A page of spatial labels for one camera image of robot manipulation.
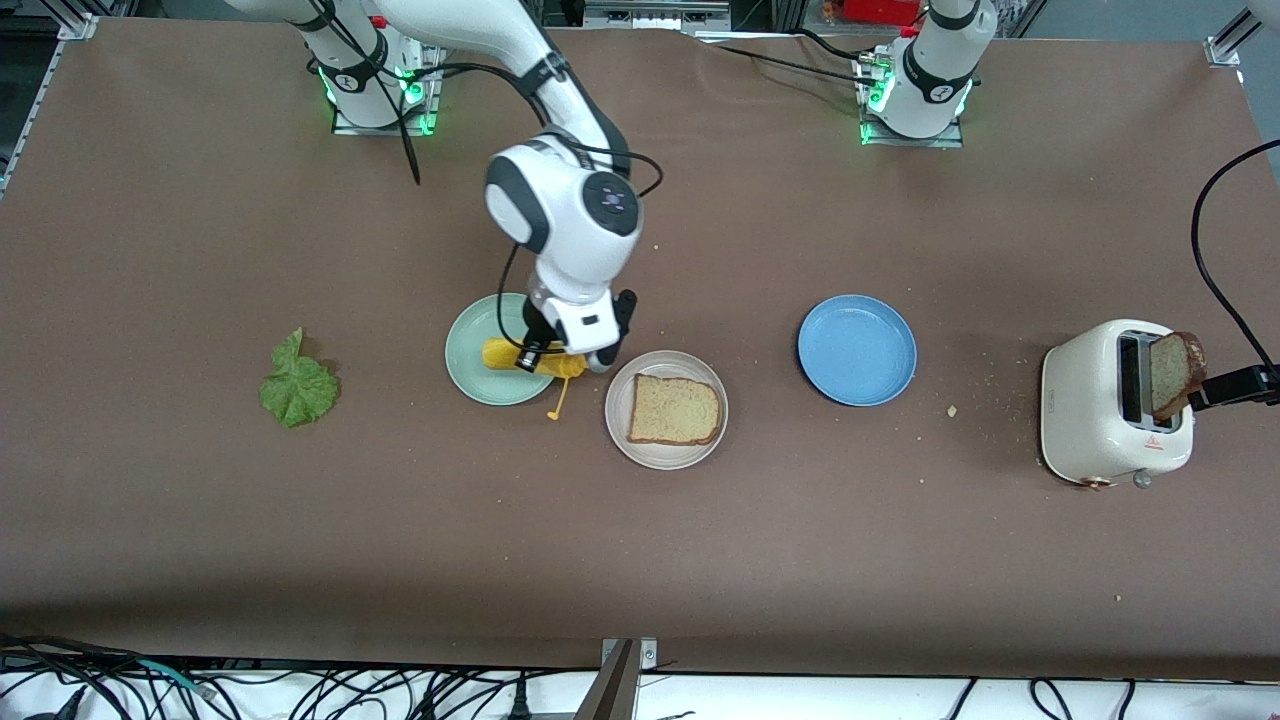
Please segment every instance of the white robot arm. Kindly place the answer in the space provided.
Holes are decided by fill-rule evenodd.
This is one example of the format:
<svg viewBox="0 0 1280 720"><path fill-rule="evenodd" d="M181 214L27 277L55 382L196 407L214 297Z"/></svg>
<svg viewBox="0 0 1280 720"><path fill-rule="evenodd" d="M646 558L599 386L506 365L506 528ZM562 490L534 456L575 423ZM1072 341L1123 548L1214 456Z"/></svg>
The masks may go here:
<svg viewBox="0 0 1280 720"><path fill-rule="evenodd" d="M890 44L893 73L868 109L901 136L937 136L960 113L995 36L991 0L932 0L920 33Z"/></svg>
<svg viewBox="0 0 1280 720"><path fill-rule="evenodd" d="M360 0L228 0L297 27L320 63L343 114L383 127L397 120L399 82L387 41ZM532 140L494 155L485 204L498 227L538 260L529 282L530 327L517 363L532 370L553 341L584 354L596 370L612 365L627 333L635 295L613 296L643 227L627 181L631 159L617 127L595 106L568 63L518 0L374 0L399 32L440 47L497 58L516 90L545 109ZM351 47L351 40L360 53Z"/></svg>

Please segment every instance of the leaf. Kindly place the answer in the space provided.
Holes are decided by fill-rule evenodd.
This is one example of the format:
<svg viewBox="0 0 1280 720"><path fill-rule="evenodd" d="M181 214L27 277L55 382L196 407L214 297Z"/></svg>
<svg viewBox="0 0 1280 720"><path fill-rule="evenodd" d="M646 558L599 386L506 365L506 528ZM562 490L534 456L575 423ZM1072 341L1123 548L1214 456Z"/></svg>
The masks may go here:
<svg viewBox="0 0 1280 720"><path fill-rule="evenodd" d="M271 351L275 372L266 377L257 393L262 407L285 428L319 419L338 398L338 378L301 351L302 328L298 328Z"/></svg>

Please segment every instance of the white plate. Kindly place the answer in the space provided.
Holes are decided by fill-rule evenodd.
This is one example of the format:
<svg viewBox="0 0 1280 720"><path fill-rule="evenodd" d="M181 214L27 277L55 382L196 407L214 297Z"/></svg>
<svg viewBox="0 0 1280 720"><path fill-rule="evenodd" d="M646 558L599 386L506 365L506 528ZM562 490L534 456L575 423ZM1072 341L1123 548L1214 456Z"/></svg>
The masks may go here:
<svg viewBox="0 0 1280 720"><path fill-rule="evenodd" d="M631 410L636 402L635 377L640 373L655 378L689 378L716 388L721 400L721 427L716 438L707 445L657 445L627 441L631 432ZM707 457L724 437L728 425L728 396L724 384L719 382L716 370L707 363L675 350L655 350L623 365L609 384L604 398L604 423L609 427L609 437L627 457L654 470L680 470Z"/></svg>

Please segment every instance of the white toaster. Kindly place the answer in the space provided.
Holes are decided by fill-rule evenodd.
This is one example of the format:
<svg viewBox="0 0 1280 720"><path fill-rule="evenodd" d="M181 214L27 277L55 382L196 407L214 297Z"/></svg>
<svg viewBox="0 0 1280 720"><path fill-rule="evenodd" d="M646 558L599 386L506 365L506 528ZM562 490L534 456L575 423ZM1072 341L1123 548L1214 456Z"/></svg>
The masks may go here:
<svg viewBox="0 0 1280 720"><path fill-rule="evenodd" d="M1151 343L1171 331L1111 320L1048 351L1041 375L1041 450L1050 470L1106 487L1151 478L1192 456L1192 409L1157 423L1151 406Z"/></svg>

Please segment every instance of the toast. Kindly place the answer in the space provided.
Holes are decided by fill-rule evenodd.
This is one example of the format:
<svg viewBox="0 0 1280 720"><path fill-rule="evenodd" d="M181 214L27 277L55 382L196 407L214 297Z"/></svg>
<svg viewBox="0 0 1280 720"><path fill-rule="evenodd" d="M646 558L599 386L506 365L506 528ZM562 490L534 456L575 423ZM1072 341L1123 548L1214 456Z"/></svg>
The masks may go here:
<svg viewBox="0 0 1280 720"><path fill-rule="evenodd" d="M1151 343L1152 416L1165 423L1181 413L1206 377L1204 347L1192 333L1170 333Z"/></svg>
<svg viewBox="0 0 1280 720"><path fill-rule="evenodd" d="M719 433L716 388L689 378L637 374L627 441L655 445L710 445Z"/></svg>

